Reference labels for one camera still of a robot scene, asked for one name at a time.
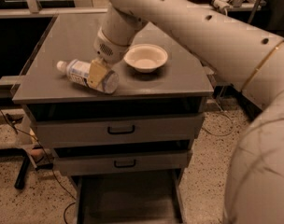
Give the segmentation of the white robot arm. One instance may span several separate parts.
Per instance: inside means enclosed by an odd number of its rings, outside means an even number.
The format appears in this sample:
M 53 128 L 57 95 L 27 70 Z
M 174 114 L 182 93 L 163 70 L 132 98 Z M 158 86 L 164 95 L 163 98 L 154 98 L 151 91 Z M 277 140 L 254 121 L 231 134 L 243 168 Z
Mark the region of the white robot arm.
M 97 37 L 107 62 L 152 22 L 262 109 L 232 156 L 223 223 L 284 224 L 284 38 L 186 0 L 108 1 Z

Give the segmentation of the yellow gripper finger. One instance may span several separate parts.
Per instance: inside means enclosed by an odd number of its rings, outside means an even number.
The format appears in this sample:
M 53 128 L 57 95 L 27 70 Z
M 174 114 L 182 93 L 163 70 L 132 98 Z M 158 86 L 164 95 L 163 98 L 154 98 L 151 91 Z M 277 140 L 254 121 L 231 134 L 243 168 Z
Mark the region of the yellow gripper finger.
M 96 58 L 92 60 L 87 78 L 89 87 L 96 89 L 101 81 L 106 77 L 109 70 L 109 66 L 103 59 Z

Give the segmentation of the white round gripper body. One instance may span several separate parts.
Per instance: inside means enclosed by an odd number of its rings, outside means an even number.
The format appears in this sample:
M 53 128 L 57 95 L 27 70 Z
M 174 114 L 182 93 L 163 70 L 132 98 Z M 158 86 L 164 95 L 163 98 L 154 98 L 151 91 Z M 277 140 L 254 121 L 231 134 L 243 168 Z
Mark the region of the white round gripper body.
M 96 53 L 107 63 L 118 63 L 123 59 L 130 46 L 130 35 L 121 31 L 112 33 L 98 30 L 93 47 Z

